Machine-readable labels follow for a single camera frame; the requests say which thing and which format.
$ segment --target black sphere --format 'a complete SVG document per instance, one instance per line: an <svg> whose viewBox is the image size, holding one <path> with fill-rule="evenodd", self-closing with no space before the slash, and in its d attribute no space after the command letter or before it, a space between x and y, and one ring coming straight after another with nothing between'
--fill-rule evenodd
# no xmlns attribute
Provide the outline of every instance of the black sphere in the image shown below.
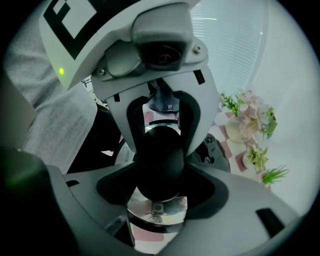
<svg viewBox="0 0 320 256"><path fill-rule="evenodd" d="M152 201L167 201L178 195L184 169L180 135L167 126L157 126L144 135L137 160L137 187Z"/></svg>

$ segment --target potted plant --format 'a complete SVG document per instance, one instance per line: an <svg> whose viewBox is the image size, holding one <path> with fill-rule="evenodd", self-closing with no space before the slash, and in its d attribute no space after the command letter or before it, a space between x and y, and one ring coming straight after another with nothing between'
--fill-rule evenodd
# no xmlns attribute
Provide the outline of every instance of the potted plant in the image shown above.
<svg viewBox="0 0 320 256"><path fill-rule="evenodd" d="M265 185L274 184L279 182L281 178L285 177L289 169L284 169L284 166L267 170L266 174L262 177L262 182Z"/></svg>
<svg viewBox="0 0 320 256"><path fill-rule="evenodd" d="M235 98L222 93L221 97L222 107L233 112L224 126L230 140L243 143L257 132L268 137L275 130L277 123L274 109L264 104L262 98L255 96L252 91L238 93Z"/></svg>
<svg viewBox="0 0 320 256"><path fill-rule="evenodd" d="M254 167L256 171L263 171L266 167L266 163L269 160L267 158L268 147L265 149L259 146L249 144L246 153L242 157L243 165L248 169Z"/></svg>

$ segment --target white panel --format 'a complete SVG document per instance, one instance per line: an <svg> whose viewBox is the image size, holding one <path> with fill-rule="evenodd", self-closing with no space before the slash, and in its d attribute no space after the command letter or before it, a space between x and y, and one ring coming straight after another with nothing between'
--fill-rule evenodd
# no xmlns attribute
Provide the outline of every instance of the white panel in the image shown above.
<svg viewBox="0 0 320 256"><path fill-rule="evenodd" d="M68 5L72 8L75 2L82 3L85 0L68 0ZM146 10L156 8L158 6L172 4L172 3L188 3L191 7L199 0L141 0L136 2L129 8L124 9L122 12L111 18L106 24L104 24L87 42L83 47L76 59L73 59L68 51L64 48L61 42L58 40L57 36L53 33L51 27L48 25L45 18L42 16L40 18L39 26L41 31L41 37L45 50L48 54L51 65L56 72L62 85L68 90L74 85L78 84L80 80L90 76L97 66L97 63L104 55L104 52L108 47L110 47L115 41L131 40L131 26L136 19L137 15ZM86 7L79 7L79 14L72 14L72 10L69 11L68 15L72 14L75 18L81 19L83 22L83 17L81 14L85 9L86 19L92 16L91 11L87 10ZM65 26L69 26L67 23L69 21L64 21ZM68 28L70 33L75 36L79 32L79 27L83 26L79 24L74 24L74 28ZM60 74L59 70L63 68L64 74Z"/></svg>
<svg viewBox="0 0 320 256"><path fill-rule="evenodd" d="M55 14L58 14L58 12L61 10L62 6L66 3L66 0L59 0L55 6L53 7L53 10Z"/></svg>
<svg viewBox="0 0 320 256"><path fill-rule="evenodd" d="M271 103L278 122L268 146L267 168L289 173L272 192L299 215L312 206L320 185L320 66L314 50L290 14L269 3L269 30L255 89Z"/></svg>
<svg viewBox="0 0 320 256"><path fill-rule="evenodd" d="M113 96L106 99L116 125L129 148L134 153L137 153L137 148L128 122L127 110L131 102L142 96L149 96L148 85L146 82L120 92L119 102L116 102Z"/></svg>
<svg viewBox="0 0 320 256"><path fill-rule="evenodd" d="M88 0L67 0L70 10L62 20L62 24L69 31L70 35L75 38L83 26L97 12Z"/></svg>
<svg viewBox="0 0 320 256"><path fill-rule="evenodd" d="M198 84L193 72L185 72L163 77L163 80L174 91L183 91L191 95L200 108L200 120L187 151L190 155L204 141L216 117L219 95L209 68L201 69L205 82Z"/></svg>

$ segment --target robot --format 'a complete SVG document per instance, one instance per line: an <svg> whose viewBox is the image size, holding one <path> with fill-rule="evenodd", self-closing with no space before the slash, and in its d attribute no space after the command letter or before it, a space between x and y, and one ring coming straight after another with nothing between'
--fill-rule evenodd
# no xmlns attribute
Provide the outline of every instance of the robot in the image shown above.
<svg viewBox="0 0 320 256"><path fill-rule="evenodd" d="M159 253L164 256L267 255L297 226L297 214L260 184L188 158L203 142L214 148L207 133L219 103L208 50L193 36L190 9L197 2L53 0L39 21L62 85L70 89L92 75L94 92L137 156L65 175L33 158L33 185L48 187L48 204L80 255L142 255L130 223L179 232ZM180 135L167 126L145 131L142 105L158 86L179 99ZM152 202L152 218L131 208L137 190ZM161 218L177 213L176 222Z"/></svg>

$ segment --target pink tile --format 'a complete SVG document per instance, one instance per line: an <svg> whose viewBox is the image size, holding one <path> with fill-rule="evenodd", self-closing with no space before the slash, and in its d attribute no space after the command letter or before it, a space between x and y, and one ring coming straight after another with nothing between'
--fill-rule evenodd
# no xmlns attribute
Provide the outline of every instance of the pink tile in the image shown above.
<svg viewBox="0 0 320 256"><path fill-rule="evenodd" d="M230 119L234 113L233 112L226 112L225 115Z"/></svg>
<svg viewBox="0 0 320 256"><path fill-rule="evenodd" d="M162 242L165 239L164 234L153 233L144 230L138 226L133 226L134 240L146 241L146 242Z"/></svg>
<svg viewBox="0 0 320 256"><path fill-rule="evenodd" d="M227 135L227 132L226 132L225 126L224 126L224 125L219 125L218 127L219 127L219 129L221 130L223 136L225 137L225 140L229 139L229 137L228 137L228 135Z"/></svg>
<svg viewBox="0 0 320 256"><path fill-rule="evenodd" d="M208 133L212 134L219 142L224 142L226 140L226 137L223 135L217 125L211 126Z"/></svg>
<svg viewBox="0 0 320 256"><path fill-rule="evenodd" d="M153 120L165 120L165 119L175 119L174 113L161 113L161 112L153 112Z"/></svg>
<svg viewBox="0 0 320 256"><path fill-rule="evenodd" d="M148 124L154 120L154 113L151 111L147 111L147 112L143 113L143 116L144 116L144 123L145 124Z"/></svg>
<svg viewBox="0 0 320 256"><path fill-rule="evenodd" d="M244 151L235 157L235 161L236 161L236 164L238 165L240 172L244 172L247 169L247 167L244 166L244 163L242 161L242 158L244 157L245 153L246 152Z"/></svg>
<svg viewBox="0 0 320 256"><path fill-rule="evenodd" d="M232 157L232 153L231 153L230 148L229 148L229 146L227 144L227 141L226 140L222 141L222 142L220 142L220 144L224 149L224 153L225 153L226 158L227 159L231 158Z"/></svg>
<svg viewBox="0 0 320 256"><path fill-rule="evenodd" d="M251 138L249 139L248 141L246 141L245 143L245 146L248 148L248 145L251 144L251 145L257 145L256 141L254 140L254 138Z"/></svg>

